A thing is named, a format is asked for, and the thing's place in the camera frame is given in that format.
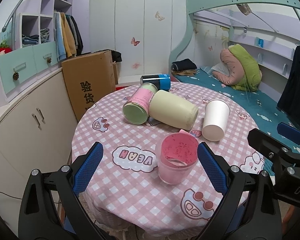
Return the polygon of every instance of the cable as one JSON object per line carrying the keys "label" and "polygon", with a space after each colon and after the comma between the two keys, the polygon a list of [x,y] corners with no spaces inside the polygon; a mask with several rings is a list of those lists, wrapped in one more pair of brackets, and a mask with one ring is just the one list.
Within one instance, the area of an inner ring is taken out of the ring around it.
{"label": "cable", "polygon": [[15,198],[15,199],[20,199],[20,200],[22,200],[22,198],[10,196],[10,195],[8,195],[8,194],[6,194],[6,193],[4,193],[4,192],[1,192],[1,191],[0,191],[0,193],[6,195],[6,196],[8,196],[8,197],[12,197],[12,198]]}
{"label": "cable", "polygon": [[136,237],[137,237],[137,239],[139,240],[139,237],[138,237],[138,234],[137,234],[137,226],[134,225],[134,227],[135,227],[135,229],[136,229]]}

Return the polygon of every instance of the screw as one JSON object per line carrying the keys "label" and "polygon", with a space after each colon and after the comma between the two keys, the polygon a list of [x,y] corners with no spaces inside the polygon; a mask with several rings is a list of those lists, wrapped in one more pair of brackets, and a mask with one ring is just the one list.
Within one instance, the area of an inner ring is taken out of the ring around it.
{"label": "screw", "polygon": [[268,171],[261,171],[262,176],[267,177],[269,176]]}
{"label": "screw", "polygon": [[288,167],[288,168],[287,168],[287,171],[288,171],[291,175],[293,175],[293,174],[295,173],[295,171],[294,171],[294,169],[293,169],[292,167]]}
{"label": "screw", "polygon": [[237,166],[231,166],[231,171],[238,172],[240,169]]}
{"label": "screw", "polygon": [[62,166],[61,171],[67,172],[69,171],[70,167],[68,165]]}
{"label": "screw", "polygon": [[35,175],[38,175],[39,171],[37,169],[33,170],[31,172],[31,175],[35,176]]}

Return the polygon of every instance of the blue gripper pad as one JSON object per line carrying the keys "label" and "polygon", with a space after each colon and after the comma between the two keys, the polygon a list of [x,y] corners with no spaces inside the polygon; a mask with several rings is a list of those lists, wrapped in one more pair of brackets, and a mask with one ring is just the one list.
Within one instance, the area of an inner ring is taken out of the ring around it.
{"label": "blue gripper pad", "polygon": [[277,126],[277,132],[278,132],[278,134],[289,139],[290,141],[300,145],[300,131],[299,130],[281,122]]}
{"label": "blue gripper pad", "polygon": [[207,173],[215,191],[221,193],[223,196],[226,195],[228,187],[226,184],[226,175],[223,170],[203,143],[199,144],[197,153],[198,159],[204,171]]}
{"label": "blue gripper pad", "polygon": [[102,157],[103,146],[101,143],[98,143],[74,176],[72,190],[76,196],[78,196],[80,192],[84,192],[86,190],[94,172],[101,162]]}

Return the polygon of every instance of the drawer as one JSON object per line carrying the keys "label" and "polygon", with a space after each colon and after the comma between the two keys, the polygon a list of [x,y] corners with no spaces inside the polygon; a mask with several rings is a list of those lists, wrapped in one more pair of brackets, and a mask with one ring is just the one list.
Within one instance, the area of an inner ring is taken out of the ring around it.
{"label": "drawer", "polygon": [[[13,80],[14,71],[19,73],[18,80]],[[5,94],[36,73],[32,46],[0,56],[0,76]]]}
{"label": "drawer", "polygon": [[[58,63],[55,41],[34,45],[32,47],[37,73]],[[51,58],[51,63],[47,62],[48,57]]]}

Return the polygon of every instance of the tablecloth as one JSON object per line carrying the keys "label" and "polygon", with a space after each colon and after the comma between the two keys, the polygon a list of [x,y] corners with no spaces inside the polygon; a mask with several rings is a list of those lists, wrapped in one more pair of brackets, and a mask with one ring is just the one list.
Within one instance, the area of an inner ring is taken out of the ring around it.
{"label": "tablecloth", "polygon": [[[212,151],[229,165],[258,173],[264,160],[247,142],[248,132],[257,128],[254,120],[231,95],[186,83],[172,82],[170,92],[199,108],[189,131],[199,142],[206,141]],[[86,154],[94,142],[102,143],[104,156],[86,191],[87,203],[99,223],[122,229],[133,223],[149,237],[162,237],[178,231],[202,228],[213,215],[222,195],[217,193],[200,162],[178,185],[168,185],[158,176],[155,148],[159,139],[179,129],[151,118],[143,125],[129,124],[122,106],[138,86],[109,94],[82,117],[72,141],[72,157]],[[220,98],[230,107],[224,138],[210,142],[201,129],[205,104]],[[241,203],[248,193],[243,193]]]}

